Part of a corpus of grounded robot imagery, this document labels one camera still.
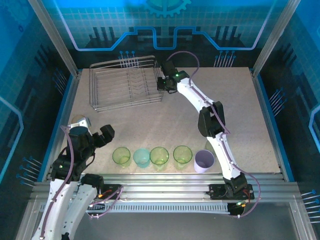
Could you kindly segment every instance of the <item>enclosure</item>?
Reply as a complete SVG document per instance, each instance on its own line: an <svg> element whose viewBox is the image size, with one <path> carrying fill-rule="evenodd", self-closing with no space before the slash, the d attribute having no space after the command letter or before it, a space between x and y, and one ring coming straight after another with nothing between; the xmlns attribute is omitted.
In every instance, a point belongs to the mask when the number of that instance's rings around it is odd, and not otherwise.
<svg viewBox="0 0 320 240"><path fill-rule="evenodd" d="M1 239L31 238L52 163L67 145L60 126L83 117L91 133L108 124L115 131L83 173L124 188L102 222L84 216L75 239L196 239L213 232L225 239L318 238L318 194L308 194L320 191L318 1L0 1ZM223 216L234 201L206 194L210 184L224 183L218 159L207 172L195 171L196 153L208 149L199 114L178 92L157 89L160 65L175 52L177 69L198 70L193 82L223 104L234 159L258 179L247 178L255 193L261 186L257 208L238 222ZM183 167L174 158L178 146L192 152ZM119 147L130 161L116 163ZM143 167L135 162L136 150L156 147L167 150L165 168L152 159ZM212 206L222 210L204 213ZM202 218L204 226L182 235L172 227ZM151 219L165 222L169 235ZM113 220L133 226L123 230Z"/></svg>

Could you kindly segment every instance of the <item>green plastic cup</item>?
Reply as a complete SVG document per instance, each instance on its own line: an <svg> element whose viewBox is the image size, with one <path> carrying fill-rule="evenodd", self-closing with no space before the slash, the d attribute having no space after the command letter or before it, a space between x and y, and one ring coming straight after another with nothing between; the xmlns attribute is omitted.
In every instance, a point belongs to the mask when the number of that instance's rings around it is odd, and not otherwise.
<svg viewBox="0 0 320 240"><path fill-rule="evenodd" d="M150 160L157 171L163 171L169 160L169 152L164 147L157 146L151 150Z"/></svg>
<svg viewBox="0 0 320 240"><path fill-rule="evenodd" d="M121 166L122 168L126 168L131 163L131 154L128 148L121 146L118 147L114 152L112 153L112 159L113 161Z"/></svg>
<svg viewBox="0 0 320 240"><path fill-rule="evenodd" d="M177 146L173 151L173 158L175 160L175 168L178 170L186 167L188 163L190 163L192 159L192 151L187 146Z"/></svg>

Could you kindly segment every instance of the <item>wire dish rack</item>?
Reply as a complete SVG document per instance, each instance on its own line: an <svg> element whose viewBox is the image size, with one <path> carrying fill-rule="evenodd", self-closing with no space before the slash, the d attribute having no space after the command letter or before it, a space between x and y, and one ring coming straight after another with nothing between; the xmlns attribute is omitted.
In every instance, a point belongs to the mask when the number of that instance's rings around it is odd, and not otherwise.
<svg viewBox="0 0 320 240"><path fill-rule="evenodd" d="M160 68L153 55L121 58L90 66L90 105L98 112L161 102Z"/></svg>

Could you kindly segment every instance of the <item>metal rack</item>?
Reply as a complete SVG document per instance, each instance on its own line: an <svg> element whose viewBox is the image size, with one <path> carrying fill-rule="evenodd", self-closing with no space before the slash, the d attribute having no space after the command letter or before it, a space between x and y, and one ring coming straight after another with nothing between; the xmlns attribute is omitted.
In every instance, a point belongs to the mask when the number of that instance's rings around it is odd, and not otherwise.
<svg viewBox="0 0 320 240"><path fill-rule="evenodd" d="M90 105L98 112L161 102L160 68L155 56L95 63L90 66Z"/></svg>

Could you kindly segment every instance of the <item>glass panel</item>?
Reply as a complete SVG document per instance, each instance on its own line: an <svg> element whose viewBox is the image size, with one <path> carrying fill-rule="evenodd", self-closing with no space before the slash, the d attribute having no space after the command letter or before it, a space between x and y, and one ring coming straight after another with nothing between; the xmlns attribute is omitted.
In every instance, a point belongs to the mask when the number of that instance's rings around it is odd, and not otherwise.
<svg viewBox="0 0 320 240"><path fill-rule="evenodd" d="M320 191L319 9L319 1L301 0L261 71L268 97L279 91L279 98L270 102L293 176L303 193L315 189L317 195ZM319 226L313 226L320 233Z"/></svg>
<svg viewBox="0 0 320 240"><path fill-rule="evenodd" d="M132 57L120 51L160 61L181 50L194 52L202 67L252 67L287 0L44 3L79 68ZM219 64L216 57L228 61ZM195 66L193 61L176 64Z"/></svg>
<svg viewBox="0 0 320 240"><path fill-rule="evenodd" d="M0 32L0 239L6 240L18 231L70 74L27 1L1 1Z"/></svg>

